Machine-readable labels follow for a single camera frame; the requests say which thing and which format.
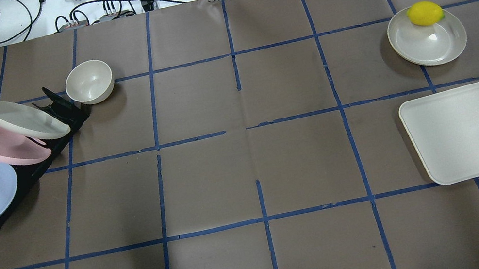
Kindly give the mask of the pink plate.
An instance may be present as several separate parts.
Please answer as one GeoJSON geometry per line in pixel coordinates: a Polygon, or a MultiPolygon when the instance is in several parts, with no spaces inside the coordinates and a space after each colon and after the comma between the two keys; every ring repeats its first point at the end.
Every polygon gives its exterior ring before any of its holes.
{"type": "Polygon", "coordinates": [[[27,136],[0,127],[0,162],[25,166],[41,163],[50,157],[50,148],[31,140],[27,136]]]}

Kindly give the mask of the white plate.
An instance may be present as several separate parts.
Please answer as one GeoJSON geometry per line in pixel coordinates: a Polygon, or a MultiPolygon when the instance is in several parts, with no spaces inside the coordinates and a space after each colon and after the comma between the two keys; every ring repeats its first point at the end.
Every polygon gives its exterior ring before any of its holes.
{"type": "Polygon", "coordinates": [[[0,127],[27,137],[55,140],[70,133],[71,127],[37,108],[0,101],[0,127]]]}

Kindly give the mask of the black plate rack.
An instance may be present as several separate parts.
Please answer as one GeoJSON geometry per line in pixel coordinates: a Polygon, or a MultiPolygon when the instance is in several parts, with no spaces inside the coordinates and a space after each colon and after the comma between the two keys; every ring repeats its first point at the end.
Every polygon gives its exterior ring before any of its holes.
{"type": "Polygon", "coordinates": [[[0,217],[0,229],[10,215],[16,210],[25,196],[29,194],[33,186],[36,184],[36,182],[38,182],[38,179],[40,179],[44,173],[46,173],[51,163],[68,145],[73,135],[79,131],[81,126],[88,119],[88,112],[86,110],[80,109],[66,98],[59,96],[57,93],[54,93],[45,87],[42,88],[42,90],[52,102],[48,106],[36,108],[52,115],[59,121],[68,124],[71,127],[71,130],[68,135],[60,139],[42,140],[30,137],[31,140],[42,145],[43,147],[50,148],[52,153],[48,159],[38,164],[28,166],[12,165],[20,179],[20,182],[18,183],[19,189],[16,194],[15,201],[9,206],[7,212],[0,217]]]}

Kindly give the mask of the white rectangular tray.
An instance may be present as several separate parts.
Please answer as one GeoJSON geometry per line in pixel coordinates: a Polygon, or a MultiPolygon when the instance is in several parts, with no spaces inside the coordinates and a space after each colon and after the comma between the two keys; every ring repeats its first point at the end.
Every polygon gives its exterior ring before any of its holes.
{"type": "Polygon", "coordinates": [[[479,82],[407,101],[398,117],[435,183],[479,177],[479,82]]]}

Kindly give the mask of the white shallow dish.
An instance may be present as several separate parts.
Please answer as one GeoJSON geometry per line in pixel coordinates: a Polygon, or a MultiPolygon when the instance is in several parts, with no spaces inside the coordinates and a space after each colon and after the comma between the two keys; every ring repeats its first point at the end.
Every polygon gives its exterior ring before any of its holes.
{"type": "Polygon", "coordinates": [[[406,15],[409,8],[396,13],[389,21],[388,43],[403,59],[423,66],[447,64],[458,58],[467,46],[463,23],[448,10],[432,26],[414,25],[406,15]]]}

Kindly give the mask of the yellow lemon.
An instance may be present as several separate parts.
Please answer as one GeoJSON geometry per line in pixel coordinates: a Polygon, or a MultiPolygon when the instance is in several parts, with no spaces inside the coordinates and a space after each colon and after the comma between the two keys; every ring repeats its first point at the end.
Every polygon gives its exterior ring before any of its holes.
{"type": "Polygon", "coordinates": [[[420,1],[411,5],[406,13],[413,25],[432,26],[445,17],[445,11],[432,1],[420,1]]]}

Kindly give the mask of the cream bowl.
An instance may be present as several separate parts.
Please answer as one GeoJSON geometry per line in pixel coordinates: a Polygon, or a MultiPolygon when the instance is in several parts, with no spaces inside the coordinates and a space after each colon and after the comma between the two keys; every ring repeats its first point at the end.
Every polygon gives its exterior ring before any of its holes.
{"type": "Polygon", "coordinates": [[[67,76],[66,95],[81,104],[106,100],[115,86],[111,67],[102,60],[89,60],[76,66],[67,76]]]}

